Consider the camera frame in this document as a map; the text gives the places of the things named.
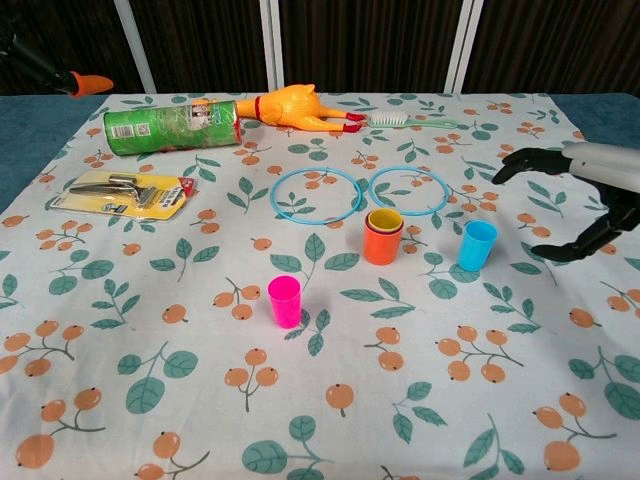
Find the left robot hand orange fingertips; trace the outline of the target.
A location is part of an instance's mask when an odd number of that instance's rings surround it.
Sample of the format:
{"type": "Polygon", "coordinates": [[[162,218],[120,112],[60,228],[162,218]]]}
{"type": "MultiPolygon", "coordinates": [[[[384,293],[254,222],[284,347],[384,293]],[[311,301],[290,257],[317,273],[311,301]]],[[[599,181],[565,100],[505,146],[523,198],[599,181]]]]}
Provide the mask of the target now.
{"type": "Polygon", "coordinates": [[[114,83],[100,75],[81,75],[76,71],[54,65],[21,41],[6,25],[1,26],[1,58],[18,67],[44,86],[74,98],[111,90],[114,83]]]}

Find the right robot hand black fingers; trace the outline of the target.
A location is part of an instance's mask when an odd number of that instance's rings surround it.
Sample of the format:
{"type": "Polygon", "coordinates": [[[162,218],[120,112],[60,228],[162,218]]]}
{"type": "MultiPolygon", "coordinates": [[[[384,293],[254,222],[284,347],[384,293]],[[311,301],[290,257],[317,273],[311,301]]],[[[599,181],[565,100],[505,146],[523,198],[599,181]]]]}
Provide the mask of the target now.
{"type": "Polygon", "coordinates": [[[586,228],[575,241],[561,246],[537,245],[532,252],[556,262],[582,260],[639,225],[639,151],[593,142],[579,142],[560,151],[522,148],[502,160],[494,175],[496,185],[514,175],[537,171],[546,174],[570,173],[594,186],[608,212],[586,228]]]}

